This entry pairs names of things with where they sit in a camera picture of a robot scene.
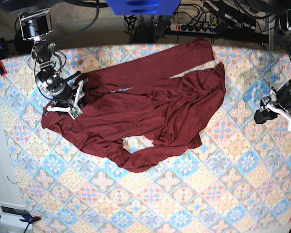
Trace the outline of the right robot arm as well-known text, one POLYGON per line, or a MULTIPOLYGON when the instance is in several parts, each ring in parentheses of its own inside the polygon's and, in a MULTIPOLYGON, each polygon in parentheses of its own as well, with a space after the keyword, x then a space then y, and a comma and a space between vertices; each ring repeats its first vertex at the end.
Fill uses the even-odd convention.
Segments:
POLYGON ((64 67, 60 55, 55 51, 57 40, 46 40, 46 35, 53 31, 50 8, 58 4, 57 0, 0 0, 0 9, 6 13, 16 13, 16 23, 20 28, 17 35, 32 43, 32 58, 39 64, 40 71, 35 75, 35 82, 40 93, 51 101, 51 107, 83 107, 83 83, 76 87, 68 81, 78 77, 74 75, 64 79, 64 67))

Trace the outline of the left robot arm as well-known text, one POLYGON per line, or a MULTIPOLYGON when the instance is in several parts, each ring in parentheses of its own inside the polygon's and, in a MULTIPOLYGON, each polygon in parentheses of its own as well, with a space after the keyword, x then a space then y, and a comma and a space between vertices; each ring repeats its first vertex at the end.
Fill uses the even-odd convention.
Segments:
MULTIPOLYGON (((275 16, 274 31, 282 49, 291 56, 291 0, 246 0, 247 6, 275 16)), ((291 119, 291 80, 279 90, 272 87, 275 100, 270 96, 261 98, 260 108, 255 112, 254 121, 264 124, 278 115, 291 119)))

